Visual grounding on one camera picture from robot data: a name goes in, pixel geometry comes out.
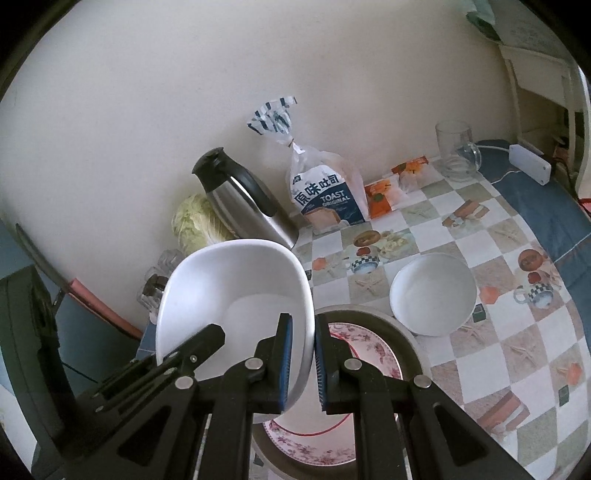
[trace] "white bowl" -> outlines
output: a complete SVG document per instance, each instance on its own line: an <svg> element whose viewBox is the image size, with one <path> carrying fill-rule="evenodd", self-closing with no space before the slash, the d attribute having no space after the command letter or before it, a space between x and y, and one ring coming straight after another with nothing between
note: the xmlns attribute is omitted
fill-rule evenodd
<svg viewBox="0 0 591 480"><path fill-rule="evenodd" d="M300 398L314 351L314 307L306 272L296 256L268 240L240 239L189 255L171 275L156 325L156 360L210 323L226 343L195 370L205 380L254 355L259 340L275 335L281 313L293 318L290 387L285 410ZM255 414L260 423L277 415Z"/></svg>
<svg viewBox="0 0 591 480"><path fill-rule="evenodd" d="M441 336L467 322L476 296L476 281L464 262L447 254L425 254L396 274L390 306L411 332Z"/></svg>

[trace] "red object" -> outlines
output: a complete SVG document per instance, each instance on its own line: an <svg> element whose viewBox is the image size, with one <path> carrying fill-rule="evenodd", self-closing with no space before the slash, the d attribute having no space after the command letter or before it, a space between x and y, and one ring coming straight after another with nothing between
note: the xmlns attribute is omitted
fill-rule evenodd
<svg viewBox="0 0 591 480"><path fill-rule="evenodd" d="M533 285L534 283L541 282L542 277L540 276L540 274L538 272L530 272L527 275L527 281L530 282L530 285Z"/></svg>
<svg viewBox="0 0 591 480"><path fill-rule="evenodd" d="M324 257L318 257L312 262L312 270L320 271L326 268L329 263Z"/></svg>
<svg viewBox="0 0 591 480"><path fill-rule="evenodd" d="M128 335L138 340L142 338L142 332L131 325L127 320L121 318L107 305L100 301L88 288L86 288L78 279L70 282L70 296L77 300L83 307L90 310L102 320L123 330Z"/></svg>
<svg viewBox="0 0 591 480"><path fill-rule="evenodd" d="M583 369L579 364L570 364L569 371L566 374L566 383L569 385L576 385L579 383L579 378L583 373Z"/></svg>
<svg viewBox="0 0 591 480"><path fill-rule="evenodd" d="M493 305L499 296L499 289L496 287L482 287L480 289L480 300L485 305Z"/></svg>
<svg viewBox="0 0 591 480"><path fill-rule="evenodd" d="M591 199L579 199L579 205L591 216Z"/></svg>

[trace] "glass mug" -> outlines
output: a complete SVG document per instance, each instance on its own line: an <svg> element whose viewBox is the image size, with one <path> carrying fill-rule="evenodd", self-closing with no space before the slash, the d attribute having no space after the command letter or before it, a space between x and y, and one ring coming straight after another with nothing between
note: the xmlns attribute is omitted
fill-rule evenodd
<svg viewBox="0 0 591 480"><path fill-rule="evenodd" d="M482 165L482 156L472 141L472 129L460 120L442 120L435 126L441 154L441 173L450 180L463 182L474 177Z"/></svg>

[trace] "checkered tablecloth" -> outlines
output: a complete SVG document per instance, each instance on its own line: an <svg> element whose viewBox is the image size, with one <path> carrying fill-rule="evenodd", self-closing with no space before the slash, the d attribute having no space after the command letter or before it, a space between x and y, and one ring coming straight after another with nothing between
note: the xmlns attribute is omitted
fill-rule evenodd
<svg viewBox="0 0 591 480"><path fill-rule="evenodd" d="M478 205L467 207L468 201ZM471 212L465 218L458 215L462 206ZM379 242L367 231L379 233ZM493 185L482 176L461 184L441 180L370 222L319 236L303 229L294 248L315 308L353 303L388 315L396 273L429 252L464 261L482 304L451 335L417 337L433 379L535 478L565 478L590 440L591 357L558 272ZM374 270L354 273L360 257L377 260ZM534 295L536 284L550 285L543 287L550 292L539 303L544 308L526 301L518 289L524 283L534 285Z"/></svg>

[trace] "snack package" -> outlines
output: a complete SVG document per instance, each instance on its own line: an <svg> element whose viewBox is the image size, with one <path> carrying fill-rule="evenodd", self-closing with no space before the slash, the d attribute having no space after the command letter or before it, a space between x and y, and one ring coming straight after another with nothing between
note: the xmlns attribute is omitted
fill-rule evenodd
<svg viewBox="0 0 591 480"><path fill-rule="evenodd" d="M399 175L400 188L406 193L420 190L436 181L443 180L443 175L429 164L427 157L419 157L401 163L392 169L392 173Z"/></svg>
<svg viewBox="0 0 591 480"><path fill-rule="evenodd" d="M288 109L296 103L294 97L267 102L255 112L249 128L292 149L290 199L316 233L363 223L369 210L359 170L336 153L295 144Z"/></svg>
<svg viewBox="0 0 591 480"><path fill-rule="evenodd" d="M398 186L398 175L391 175L366 185L365 194L368 198L370 218L386 215L408 199L408 195Z"/></svg>

